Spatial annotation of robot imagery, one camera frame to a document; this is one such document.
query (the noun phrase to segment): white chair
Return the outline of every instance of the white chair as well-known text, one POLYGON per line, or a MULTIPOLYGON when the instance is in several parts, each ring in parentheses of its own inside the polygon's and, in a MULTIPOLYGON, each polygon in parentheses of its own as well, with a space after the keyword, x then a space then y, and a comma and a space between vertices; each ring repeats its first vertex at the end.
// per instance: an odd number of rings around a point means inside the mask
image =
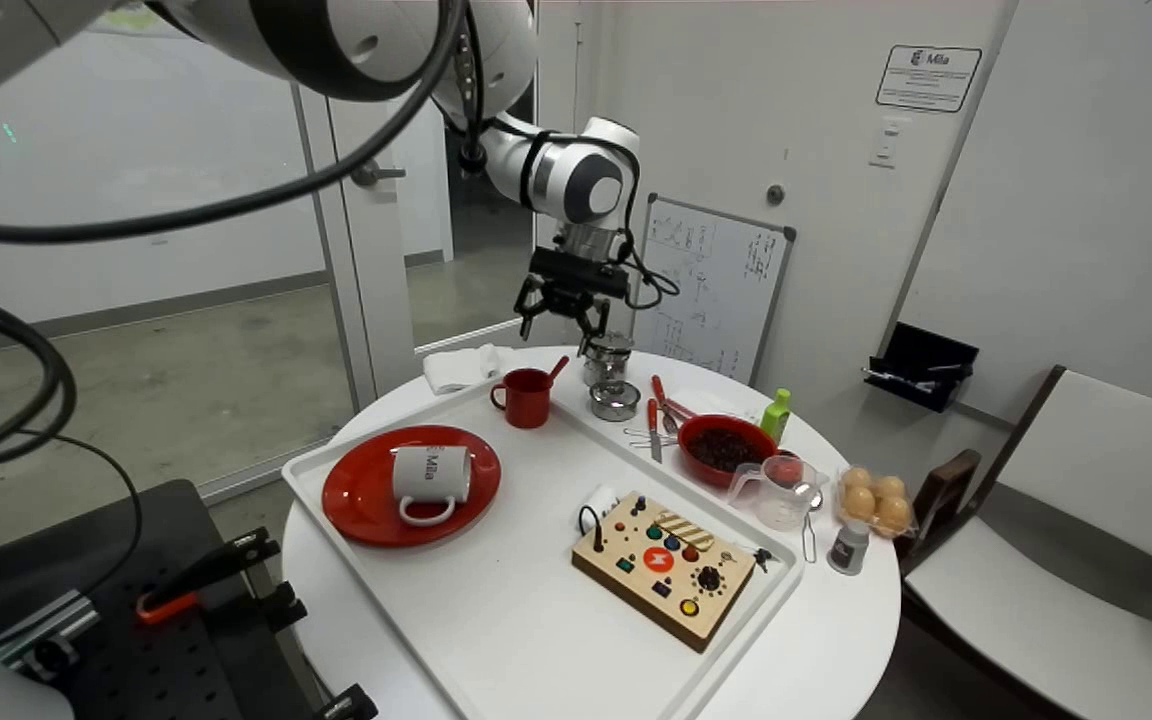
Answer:
MULTIPOLYGON (((1152 554, 1152 400, 1056 366, 991 485, 1152 554)), ((1152 620, 1051 574, 986 518, 963 516, 906 587, 1065 712, 1152 720, 1152 620)))

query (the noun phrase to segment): small bowl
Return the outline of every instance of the small bowl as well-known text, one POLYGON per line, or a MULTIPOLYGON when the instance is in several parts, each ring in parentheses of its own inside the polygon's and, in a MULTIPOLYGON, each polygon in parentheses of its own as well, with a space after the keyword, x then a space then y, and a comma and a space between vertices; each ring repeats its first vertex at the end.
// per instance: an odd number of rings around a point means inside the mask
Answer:
POLYGON ((778 444, 764 427, 738 415, 691 415, 682 427, 685 470, 709 487, 730 491, 741 462, 759 462, 778 457, 778 444))

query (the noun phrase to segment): door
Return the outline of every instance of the door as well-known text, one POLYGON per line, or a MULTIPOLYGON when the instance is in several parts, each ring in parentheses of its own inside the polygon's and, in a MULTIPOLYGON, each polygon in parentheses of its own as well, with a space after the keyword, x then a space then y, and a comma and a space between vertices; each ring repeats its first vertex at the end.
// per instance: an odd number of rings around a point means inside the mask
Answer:
MULTIPOLYGON (((544 54, 519 115, 578 129, 578 28, 578 6, 541 12, 544 54)), ((315 169, 360 146, 389 115, 384 105, 307 92, 299 109, 315 169)), ((556 237, 556 223, 507 204, 483 175, 464 175, 434 105, 382 151, 367 182, 319 193, 319 213, 356 405, 414 378, 430 352, 526 342, 513 300, 533 244, 556 237)), ((578 339, 578 328, 536 320, 530 339, 578 339)))

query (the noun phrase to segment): white wall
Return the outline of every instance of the white wall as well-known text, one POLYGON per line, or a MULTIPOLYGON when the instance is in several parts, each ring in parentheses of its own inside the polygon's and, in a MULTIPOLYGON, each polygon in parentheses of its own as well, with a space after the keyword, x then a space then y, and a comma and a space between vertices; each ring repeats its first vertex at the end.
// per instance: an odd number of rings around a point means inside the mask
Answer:
MULTIPOLYGON (((113 221, 303 175, 292 87, 174 28, 86 31, 0 87, 0 221, 113 221)), ((0 248, 0 304, 86 314, 319 271, 307 201, 93 244, 0 248)))
POLYGON ((893 42, 989 46, 1010 0, 651 0, 593 3, 581 109, 645 137, 645 187, 792 223, 801 230, 773 306, 759 387, 857 462, 922 479, 936 461, 999 430, 863 387, 963 113, 890 113, 878 85, 893 42), (896 169, 868 169, 880 125, 899 125, 896 169))

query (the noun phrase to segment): wooden board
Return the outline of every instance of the wooden board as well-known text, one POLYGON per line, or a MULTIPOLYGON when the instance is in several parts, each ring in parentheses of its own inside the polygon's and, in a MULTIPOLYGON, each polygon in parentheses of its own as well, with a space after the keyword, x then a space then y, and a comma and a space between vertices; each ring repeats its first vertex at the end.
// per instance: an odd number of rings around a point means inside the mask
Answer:
POLYGON ((578 540, 572 565, 704 651, 757 554, 632 491, 578 540))

